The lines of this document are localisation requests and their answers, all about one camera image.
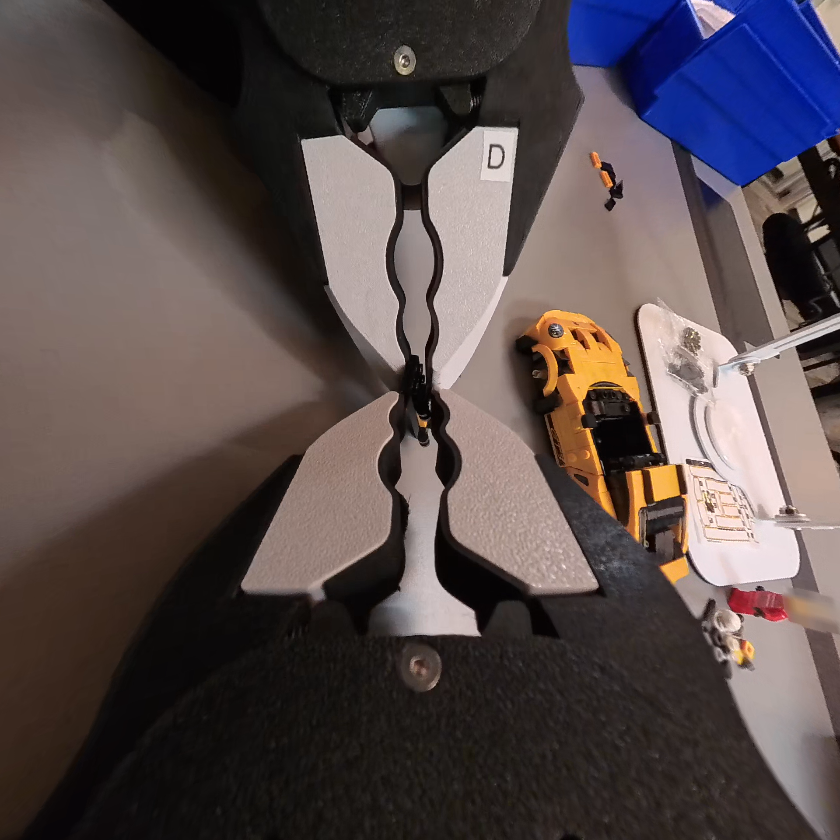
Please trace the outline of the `pile of mixed lego pieces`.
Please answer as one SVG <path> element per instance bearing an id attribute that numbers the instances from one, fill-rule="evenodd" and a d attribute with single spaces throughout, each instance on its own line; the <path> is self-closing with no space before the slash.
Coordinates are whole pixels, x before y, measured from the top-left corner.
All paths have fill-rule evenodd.
<path id="1" fill-rule="evenodd" d="M 700 619 L 700 629 L 726 679 L 736 669 L 754 671 L 755 647 L 742 634 L 743 619 L 739 614 L 710 598 Z"/>

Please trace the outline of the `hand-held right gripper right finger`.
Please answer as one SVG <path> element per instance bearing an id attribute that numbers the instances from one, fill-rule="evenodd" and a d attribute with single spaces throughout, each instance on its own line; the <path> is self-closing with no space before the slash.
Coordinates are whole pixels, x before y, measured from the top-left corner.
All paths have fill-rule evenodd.
<path id="1" fill-rule="evenodd" d="M 434 397 L 442 486 L 435 573 L 489 634 L 501 608 L 525 634 L 552 634 L 543 602 L 588 596 L 599 582 L 534 452 L 455 392 Z"/>

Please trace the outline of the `white book stand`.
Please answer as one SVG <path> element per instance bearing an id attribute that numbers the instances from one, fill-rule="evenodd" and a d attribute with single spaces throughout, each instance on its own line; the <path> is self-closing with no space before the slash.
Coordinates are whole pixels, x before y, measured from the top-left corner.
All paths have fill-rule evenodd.
<path id="1" fill-rule="evenodd" d="M 698 399 L 666 373 L 656 304 L 640 307 L 636 323 L 667 457 L 680 466 L 687 459 L 710 462 L 724 479 L 742 488 L 754 513 L 757 543 L 707 542 L 688 503 L 689 561 L 695 571 L 718 587 L 795 577 L 801 564 L 796 533 L 838 531 L 838 520 L 790 512 L 749 378 L 739 372 L 745 361 L 737 360 L 722 334 L 692 322 L 713 365 L 710 400 Z"/>

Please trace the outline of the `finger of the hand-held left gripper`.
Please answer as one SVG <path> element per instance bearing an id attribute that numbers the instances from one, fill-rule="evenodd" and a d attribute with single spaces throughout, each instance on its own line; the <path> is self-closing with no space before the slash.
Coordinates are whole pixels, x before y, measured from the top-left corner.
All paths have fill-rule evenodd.
<path id="1" fill-rule="evenodd" d="M 402 200 L 389 167 L 347 136 L 301 142 L 328 297 L 373 373 L 398 389 L 409 355 L 394 272 Z"/>
<path id="2" fill-rule="evenodd" d="M 476 127 L 433 163 L 427 220 L 438 246 L 430 366 L 449 389 L 472 358 L 507 281 L 505 268 L 518 129 Z"/>

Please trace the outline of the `white paper sheets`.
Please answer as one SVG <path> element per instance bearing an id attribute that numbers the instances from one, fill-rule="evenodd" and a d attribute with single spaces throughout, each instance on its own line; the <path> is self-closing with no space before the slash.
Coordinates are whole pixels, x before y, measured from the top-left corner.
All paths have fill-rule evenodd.
<path id="1" fill-rule="evenodd" d="M 711 37 L 736 17 L 736 13 L 718 2 L 690 1 L 689 3 L 697 17 L 704 38 Z"/>

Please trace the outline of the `pile of yellow black bricks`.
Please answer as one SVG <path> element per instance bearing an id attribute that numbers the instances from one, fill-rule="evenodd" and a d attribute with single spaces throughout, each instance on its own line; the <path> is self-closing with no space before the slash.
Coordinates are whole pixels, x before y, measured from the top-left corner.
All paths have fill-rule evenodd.
<path id="1" fill-rule="evenodd" d="M 624 198 L 624 183 L 617 178 L 613 165 L 608 163 L 608 161 L 604 161 L 597 152 L 590 152 L 589 158 L 608 193 L 608 197 L 604 203 L 605 210 L 611 212 L 616 204 Z"/>

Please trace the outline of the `yellow lego car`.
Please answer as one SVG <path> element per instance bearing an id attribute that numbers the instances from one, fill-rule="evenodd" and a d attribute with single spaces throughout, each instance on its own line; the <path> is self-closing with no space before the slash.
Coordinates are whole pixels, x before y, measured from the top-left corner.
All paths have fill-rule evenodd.
<path id="1" fill-rule="evenodd" d="M 671 584 L 687 577 L 688 488 L 660 451 L 621 346 L 591 318 L 549 310 L 515 342 L 540 388 L 533 409 L 559 467 L 654 555 Z"/>

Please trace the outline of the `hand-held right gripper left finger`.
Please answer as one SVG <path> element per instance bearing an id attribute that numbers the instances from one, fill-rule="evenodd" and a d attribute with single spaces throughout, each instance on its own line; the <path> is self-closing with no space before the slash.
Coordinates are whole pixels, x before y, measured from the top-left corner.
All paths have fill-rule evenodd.
<path id="1" fill-rule="evenodd" d="M 306 450 L 240 583 L 246 595 L 329 602 L 358 632 L 406 569 L 405 401 L 387 392 Z"/>

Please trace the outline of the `red lego minifigure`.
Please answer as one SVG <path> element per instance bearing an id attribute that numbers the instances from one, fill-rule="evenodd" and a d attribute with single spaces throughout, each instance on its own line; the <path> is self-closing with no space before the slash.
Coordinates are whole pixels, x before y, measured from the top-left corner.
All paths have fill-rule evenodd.
<path id="1" fill-rule="evenodd" d="M 741 616 L 754 616 L 771 623 L 789 620 L 784 596 L 761 586 L 752 591 L 732 587 L 728 593 L 727 604 L 731 611 Z"/>

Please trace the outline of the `clear bag of black parts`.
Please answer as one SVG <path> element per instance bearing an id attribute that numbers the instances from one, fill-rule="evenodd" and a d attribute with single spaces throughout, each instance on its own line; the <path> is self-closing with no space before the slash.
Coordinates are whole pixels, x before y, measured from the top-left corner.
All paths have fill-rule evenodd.
<path id="1" fill-rule="evenodd" d="M 678 315 L 663 299 L 656 300 L 658 346 L 668 376 L 691 396 L 709 401 L 713 365 L 698 327 Z"/>

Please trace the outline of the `black office chair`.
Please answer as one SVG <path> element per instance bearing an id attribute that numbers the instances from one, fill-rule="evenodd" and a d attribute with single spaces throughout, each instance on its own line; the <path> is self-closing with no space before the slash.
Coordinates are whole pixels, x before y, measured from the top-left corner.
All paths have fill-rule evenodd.
<path id="1" fill-rule="evenodd" d="M 773 213 L 762 225 L 764 255 L 779 297 L 805 323 L 839 313 L 838 291 L 817 258 L 812 241 L 793 216 Z"/>

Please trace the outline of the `black lego plate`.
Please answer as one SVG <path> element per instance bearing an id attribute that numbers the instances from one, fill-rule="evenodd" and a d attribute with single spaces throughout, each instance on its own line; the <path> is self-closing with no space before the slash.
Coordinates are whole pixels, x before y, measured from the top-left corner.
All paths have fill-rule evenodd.
<path id="1" fill-rule="evenodd" d="M 423 448 L 430 444 L 430 424 L 428 429 L 418 427 L 417 410 L 428 410 L 432 416 L 432 394 L 430 385 L 426 382 L 424 364 L 419 357 L 412 354 L 406 363 L 403 379 L 402 393 L 406 400 L 407 427 L 416 441 Z"/>

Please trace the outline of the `blue plastic bin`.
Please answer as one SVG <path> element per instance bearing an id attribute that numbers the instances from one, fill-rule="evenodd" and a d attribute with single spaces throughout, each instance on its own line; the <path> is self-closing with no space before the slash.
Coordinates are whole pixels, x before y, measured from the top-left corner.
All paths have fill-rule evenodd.
<path id="1" fill-rule="evenodd" d="M 711 37 L 677 2 L 620 68 L 640 119 L 744 186 L 838 133 L 838 49 L 811 2 L 717 2 Z"/>
<path id="2" fill-rule="evenodd" d="M 614 67 L 675 5 L 677 1 L 572 1 L 572 65 Z"/>

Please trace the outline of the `sticker sheet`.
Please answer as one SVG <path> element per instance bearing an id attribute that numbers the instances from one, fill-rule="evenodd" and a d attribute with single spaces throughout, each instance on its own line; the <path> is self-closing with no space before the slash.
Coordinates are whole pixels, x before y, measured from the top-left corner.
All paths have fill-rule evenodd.
<path id="1" fill-rule="evenodd" d="M 692 517 L 705 541 L 758 542 L 753 508 L 742 488 L 724 479 L 705 460 L 688 458 L 681 468 Z"/>

